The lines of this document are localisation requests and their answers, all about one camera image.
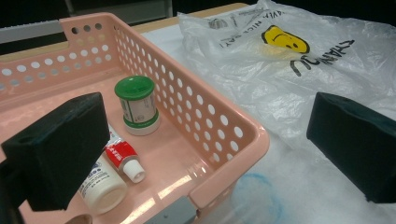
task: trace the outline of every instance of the clear plastic bag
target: clear plastic bag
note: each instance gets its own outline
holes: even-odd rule
[[[394,204],[367,203],[305,136],[318,91],[345,96],[396,119],[395,27],[320,16],[269,0],[210,19],[180,14],[179,21],[188,67],[245,108],[273,137],[268,155],[250,172],[268,179],[277,202],[286,205],[283,214],[288,210],[290,217],[263,223],[395,220],[390,215],[396,213]],[[251,186],[238,202],[257,200],[254,191]],[[268,216],[249,210],[239,217],[256,223],[252,218],[260,220],[263,214]],[[341,216],[333,219],[335,214]]]

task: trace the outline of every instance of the green lid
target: green lid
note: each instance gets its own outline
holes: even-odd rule
[[[126,77],[117,83],[114,91],[121,99],[137,101],[146,98],[154,91],[154,82],[149,77]]]

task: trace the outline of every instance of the pink plastic basket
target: pink plastic basket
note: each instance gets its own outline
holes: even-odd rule
[[[67,48],[0,63],[0,138],[4,142],[70,98],[101,92],[109,123],[136,149],[147,177],[133,184],[123,176],[127,197],[93,223],[142,223],[181,196],[189,197],[199,219],[268,150],[259,122],[117,17],[100,13],[60,24]],[[114,93],[119,80],[135,74],[156,83],[162,121],[147,136],[126,132]],[[27,223],[65,223],[90,213],[79,195],[66,211],[34,213],[28,203],[20,209]]]

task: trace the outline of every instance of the white jar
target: white jar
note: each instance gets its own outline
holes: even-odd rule
[[[124,199],[127,186],[106,159],[100,156],[78,192],[91,211],[103,214]]]

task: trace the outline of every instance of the yellow smiley face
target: yellow smiley face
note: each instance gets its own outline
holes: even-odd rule
[[[292,49],[299,53],[308,53],[309,45],[296,35],[284,32],[279,27],[272,25],[262,33],[265,44]]]

